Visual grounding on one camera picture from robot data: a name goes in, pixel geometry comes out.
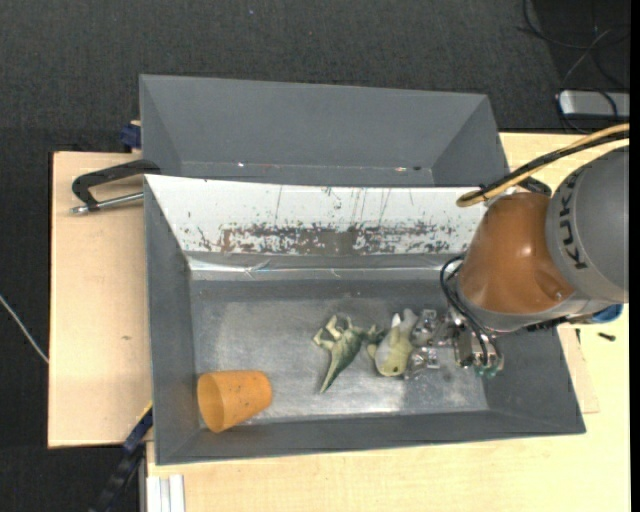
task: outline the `toy dinosaur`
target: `toy dinosaur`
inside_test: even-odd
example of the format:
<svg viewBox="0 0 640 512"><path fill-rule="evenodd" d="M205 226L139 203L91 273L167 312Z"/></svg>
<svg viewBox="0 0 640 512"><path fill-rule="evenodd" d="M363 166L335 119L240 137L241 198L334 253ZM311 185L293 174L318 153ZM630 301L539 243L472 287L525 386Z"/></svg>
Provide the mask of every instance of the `toy dinosaur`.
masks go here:
<svg viewBox="0 0 640 512"><path fill-rule="evenodd" d="M375 325L365 331L355 327L348 316L344 320L346 329L338 325L338 316L333 315L327 325L313 337L313 341L319 347L325 348L331 353L331 364L320 388L320 393L324 393L340 372L353 362L360 351L363 341L377 343L380 337L384 335L384 331L378 331ZM325 331L331 336L330 339L323 337Z"/></svg>
<svg viewBox="0 0 640 512"><path fill-rule="evenodd" d="M379 345L372 343L367 346L367 352L375 359L376 369L385 377L395 377L404 373L409 355L414 348L410 336L418 317L410 309L405 309L403 315L402 320L400 315L393 315L391 330Z"/></svg>

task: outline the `wooden table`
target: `wooden table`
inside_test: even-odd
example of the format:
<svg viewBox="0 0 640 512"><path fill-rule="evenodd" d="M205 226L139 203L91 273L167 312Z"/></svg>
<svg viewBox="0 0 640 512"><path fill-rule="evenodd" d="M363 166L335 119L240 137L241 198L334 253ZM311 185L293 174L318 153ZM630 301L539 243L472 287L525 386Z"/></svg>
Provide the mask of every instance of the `wooden table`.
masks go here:
<svg viewBox="0 0 640 512"><path fill-rule="evenodd" d="M501 137L512 167L575 140ZM564 159L539 176L555 186L605 150ZM54 155L51 448L121 443L151 398L142 208L68 213L79 204L71 193L76 176L136 158ZM112 197L139 187L140 180L132 180L98 194ZM562 335L585 414L584 435L181 466L156 466L150 442L146 469L155 476L183 474L189 512L628 510L628 310L613 323L581 326L581 345L573 328ZM599 331L617 340L608 342Z"/></svg>

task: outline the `orange plastic cup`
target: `orange plastic cup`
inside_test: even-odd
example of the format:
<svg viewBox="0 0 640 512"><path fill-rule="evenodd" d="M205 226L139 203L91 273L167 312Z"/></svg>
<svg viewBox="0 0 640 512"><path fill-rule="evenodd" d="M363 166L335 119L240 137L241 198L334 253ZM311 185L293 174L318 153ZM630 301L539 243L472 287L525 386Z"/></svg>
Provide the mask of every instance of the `orange plastic cup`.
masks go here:
<svg viewBox="0 0 640 512"><path fill-rule="evenodd" d="M268 377L258 370L229 370L198 378L198 407L215 433L248 420L271 405Z"/></svg>

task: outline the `dark carpet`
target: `dark carpet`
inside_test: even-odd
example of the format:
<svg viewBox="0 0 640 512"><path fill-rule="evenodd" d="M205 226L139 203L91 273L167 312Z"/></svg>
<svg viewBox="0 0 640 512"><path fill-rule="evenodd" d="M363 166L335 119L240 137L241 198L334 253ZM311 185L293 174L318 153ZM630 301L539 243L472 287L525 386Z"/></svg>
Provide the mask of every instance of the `dark carpet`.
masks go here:
<svg viewBox="0 0 640 512"><path fill-rule="evenodd" d="M534 4L536 27L583 49L533 35L514 0L2 0L0 293L46 349L49 153L124 151L140 73L481 92L501 130L557 131L555 93L614 25L564 85L628 89L630 0ZM86 510L118 459L46 449L47 378L0 310L1 511ZM136 506L133 490L119 509Z"/></svg>

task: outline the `black cable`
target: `black cable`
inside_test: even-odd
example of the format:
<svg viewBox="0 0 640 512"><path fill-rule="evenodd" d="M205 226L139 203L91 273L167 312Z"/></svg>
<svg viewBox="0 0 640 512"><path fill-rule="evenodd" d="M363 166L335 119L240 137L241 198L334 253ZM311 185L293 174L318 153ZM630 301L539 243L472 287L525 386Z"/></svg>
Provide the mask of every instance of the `black cable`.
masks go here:
<svg viewBox="0 0 640 512"><path fill-rule="evenodd" d="M471 328L473 333L476 335L476 338L478 339L478 343L480 344L480 348L482 349L483 364L484 366L488 366L489 353L487 350L487 345L482 335L484 334L488 340L491 340L493 337L487 332L487 330L482 325L480 325L480 323L473 317L473 315L469 312L469 310L464 307L462 302L457 297L455 291L453 291L448 284L448 282L451 279L453 279L453 277L458 273L458 271L462 267L462 263L458 265L453 272L450 273L447 279L445 279L444 277L447 271L447 268L452 263L455 263L456 261L461 261L463 258L464 258L464 254L454 256L442 266L442 268L440 269L440 287L442 288L442 291L444 292L445 297L447 298L447 301L455 308L456 311L458 311L458 313L460 313L462 316L464 316L467 319L469 323L469 327Z"/></svg>
<svg viewBox="0 0 640 512"><path fill-rule="evenodd" d="M517 185L519 181L522 181L521 178L523 175L526 176L528 173L532 174L539 168L542 168L556 160L564 158L569 155L573 155L575 153L579 153L580 151L584 151L585 149L593 148L596 146L600 146L602 144L607 144L609 142L614 142L617 140L623 140L629 138L629 131L619 129L619 131L612 132L619 127L611 127L603 130L603 132L609 132L607 134L603 134L602 136L597 136L597 134L593 134L591 140L583 142L582 144L575 144L571 146L567 146L561 149L557 149L545 155L542 155L538 158L527 162L526 164L518 167L512 173L507 174L506 176L494 181L487 187L483 187L478 191L468 192L463 194L458 198L457 205L458 206L471 206L480 201L486 201L491 197L497 195L502 188L508 188L510 186Z"/></svg>
<svg viewBox="0 0 640 512"><path fill-rule="evenodd" d="M527 22L527 27L528 27L528 31L529 33L535 35L536 37L538 37L539 39L542 39L543 41L546 41L547 43L551 43L551 44L555 44L556 46L561 46L563 48L569 48L571 50L587 50L591 47L591 45L593 44L593 42L589 45L580 45L580 44L573 44L573 43L567 43L565 41L560 41L558 39L553 39L549 36L547 36L544 32L542 32L539 28L537 28L534 24L533 21L531 20L531 17L529 16L529 9L527 8L528 5L528 0L522 0L522 12L523 12L523 16L525 21ZM613 28L617 28L617 27L630 27L630 24L627 23L616 23L614 25L612 25L611 27L609 27L609 29L607 30L608 32L610 32ZM592 31L597 33L597 26L595 26L594 24L594 30ZM627 39L628 37L631 36L631 29L629 29L629 31L625 34L623 34L622 36L620 36L620 38L615 39L607 44L602 44L600 46L598 46L599 49L601 48L609 48L611 46L615 46L618 43L621 43L622 41L624 41L625 39Z"/></svg>
<svg viewBox="0 0 640 512"><path fill-rule="evenodd" d="M622 81L618 80L617 78L615 78L614 76L612 76L608 71L606 71L604 69L604 67L602 66L602 63L600 62L600 56L599 56L599 51L602 50L603 48L609 48L612 46L615 46L619 43L621 43L622 41L626 40L627 38L629 38L631 36L631 29L630 29L630 24L627 23L616 23L611 25L610 27L608 27L604 32L600 32L600 29L598 27L598 23L597 23L597 16L596 16L596 5L595 5L595 1L591 0L590 2L590 10L591 10L591 22L593 25L592 31L591 33L593 34L593 40L591 41L591 43L589 43L588 45L579 45L579 44L573 44L573 43L567 43L565 41L560 41L558 39L553 39L549 36L547 36L544 32L542 32L542 30L540 30L538 27L536 27L533 24L533 21L531 20L531 17L529 15L529 9L528 9L528 3L527 0L523 0L522 2L522 12L523 12L523 17L527 23L529 32L533 35L535 35L536 37L550 43L556 46L560 46L563 48L568 48L568 49L572 49L572 50L582 50L584 51L584 53L578 58L578 60L571 66L571 68L569 69L569 71L567 71L567 73L565 74L564 78L562 79L562 85L560 87L560 91L562 91L565 88L565 84L567 83L569 77L576 71L576 69L585 61L585 59L587 58L587 56L591 57L591 60L593 61L594 65L596 66L596 68L598 69L598 71L602 74L602 76L604 76L607 80L609 80L613 85L615 85L616 87L618 87L619 89L623 89L623 90L628 90L627 87L624 86L624 84L622 83ZM620 27L629 27L629 30L626 31L625 33L623 33L620 37L613 39L612 41L609 41L607 43L603 43L602 41L604 41L604 39L609 36L610 34L612 34L617 28ZM619 115L618 115L618 107L615 104L615 101L613 100L613 98L611 98L611 96L609 96L608 94L606 94L604 91L602 91L601 89L588 89L590 91L593 92L597 92L599 94L601 94L603 97L605 97L605 99L609 102L609 104L612 106L612 113L613 113L613 118L615 121L618 121L620 119ZM556 94L556 107L558 110L558 115L560 116L560 120L561 122L565 125L565 127L571 128L574 131L577 131L579 133L590 133L588 130L584 130L582 128L580 128L579 126L577 126L575 123L571 122L569 120L569 118L566 116L566 114L562 111L562 108L560 107L560 101L559 101L559 93Z"/></svg>

